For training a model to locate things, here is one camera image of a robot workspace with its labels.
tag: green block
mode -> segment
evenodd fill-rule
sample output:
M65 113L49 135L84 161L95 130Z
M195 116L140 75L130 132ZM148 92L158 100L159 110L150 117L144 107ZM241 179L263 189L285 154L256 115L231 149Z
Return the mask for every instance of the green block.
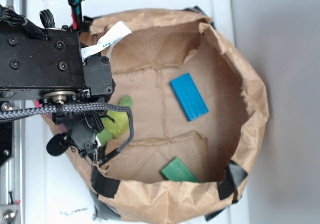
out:
M200 183L186 165L177 157L163 168L161 173L167 180Z

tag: green toy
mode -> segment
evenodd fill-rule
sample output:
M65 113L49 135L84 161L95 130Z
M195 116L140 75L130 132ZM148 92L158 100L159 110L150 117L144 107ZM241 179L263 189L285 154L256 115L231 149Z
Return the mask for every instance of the green toy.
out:
M121 99L119 105L129 106L130 108L132 108L133 102L131 96L124 96ZM126 112L108 110L107 114L115 120L115 123L113 123L108 118L102 119L104 130L101 133L98 133L98 138L102 144L102 147L105 147L108 141L114 138L119 138L129 130L129 118Z

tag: blue block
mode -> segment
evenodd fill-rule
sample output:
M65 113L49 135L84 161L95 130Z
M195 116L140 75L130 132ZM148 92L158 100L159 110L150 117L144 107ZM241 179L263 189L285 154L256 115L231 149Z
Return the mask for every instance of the blue block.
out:
M171 86L189 121L209 112L189 73L172 80Z

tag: black tape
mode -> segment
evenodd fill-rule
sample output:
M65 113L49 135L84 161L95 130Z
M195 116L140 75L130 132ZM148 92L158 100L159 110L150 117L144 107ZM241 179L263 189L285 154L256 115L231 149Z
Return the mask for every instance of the black tape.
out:
M241 166L235 163L233 160L230 161L229 165L226 167L225 170L226 170L225 171L226 177L223 180L223 182L221 182L218 185L220 200L224 200L230 197L248 176L248 173ZM206 221L212 220L224 210L225 209L222 209L222 210L210 213L208 215L205 215L205 220Z
M219 210L219 211L216 211L216 212L213 212L213 213L210 213L208 215L205 215L205 220L206 221L210 221L212 220L213 218L215 218L217 215L219 215L221 212L223 212L225 209L222 209L222 210Z
M97 218L105 220L121 220L121 216L116 212L115 209L99 201L98 196L94 194L92 191L90 191L90 194L95 202L94 205L96 209L95 211Z
M103 176L95 167L92 172L92 187L100 195L114 199L120 185L120 180Z
M192 8L185 8L185 11L192 11L192 12L196 12L196 13L200 13L203 15L208 16L198 5L192 7ZM216 25L214 23L214 21L211 22L212 27L216 30Z

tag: paper bag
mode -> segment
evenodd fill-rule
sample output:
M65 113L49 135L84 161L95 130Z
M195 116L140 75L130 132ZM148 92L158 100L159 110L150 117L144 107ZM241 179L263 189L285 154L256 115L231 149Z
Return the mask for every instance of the paper bag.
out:
M205 215L209 220L242 196L269 117L266 87L211 19L199 13L143 9L111 14L95 19L81 41L95 44L120 20L132 34L112 52L117 86L111 103L132 96L135 138L101 167L92 168L78 153L67 154L100 217L179 223ZM209 109L193 121L170 86L185 73ZM127 137L110 141L106 152ZM175 157L200 183L167 181L161 175Z

